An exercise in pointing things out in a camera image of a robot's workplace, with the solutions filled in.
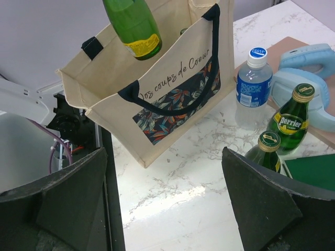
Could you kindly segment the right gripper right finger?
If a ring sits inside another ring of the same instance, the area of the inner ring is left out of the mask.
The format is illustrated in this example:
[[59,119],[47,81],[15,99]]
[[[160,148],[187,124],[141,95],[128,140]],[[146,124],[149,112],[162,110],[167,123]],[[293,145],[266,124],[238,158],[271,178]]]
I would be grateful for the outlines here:
[[334,191],[224,147],[222,170],[244,250],[334,250]]

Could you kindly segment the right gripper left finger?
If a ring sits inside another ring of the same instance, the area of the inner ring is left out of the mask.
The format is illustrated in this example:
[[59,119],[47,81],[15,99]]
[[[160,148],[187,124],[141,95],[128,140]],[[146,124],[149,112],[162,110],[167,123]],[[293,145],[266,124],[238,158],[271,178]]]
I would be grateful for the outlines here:
[[107,167],[104,148],[1,193],[1,250],[86,250]]

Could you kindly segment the blue cap water bottle front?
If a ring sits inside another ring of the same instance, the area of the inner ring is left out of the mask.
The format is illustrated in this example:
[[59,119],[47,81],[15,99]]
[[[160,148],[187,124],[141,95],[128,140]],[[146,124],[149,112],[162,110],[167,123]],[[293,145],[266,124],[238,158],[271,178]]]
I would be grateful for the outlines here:
[[267,49],[252,48],[237,73],[235,120],[246,130],[254,130],[263,123],[273,77],[267,56]]

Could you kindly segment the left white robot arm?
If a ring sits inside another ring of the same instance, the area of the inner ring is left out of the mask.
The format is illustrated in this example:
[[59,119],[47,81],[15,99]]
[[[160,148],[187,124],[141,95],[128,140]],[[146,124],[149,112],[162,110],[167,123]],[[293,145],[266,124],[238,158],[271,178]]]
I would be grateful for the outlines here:
[[76,147],[94,148],[94,123],[83,110],[71,107],[60,91],[33,90],[1,75],[1,111],[31,120],[48,132],[57,131]]

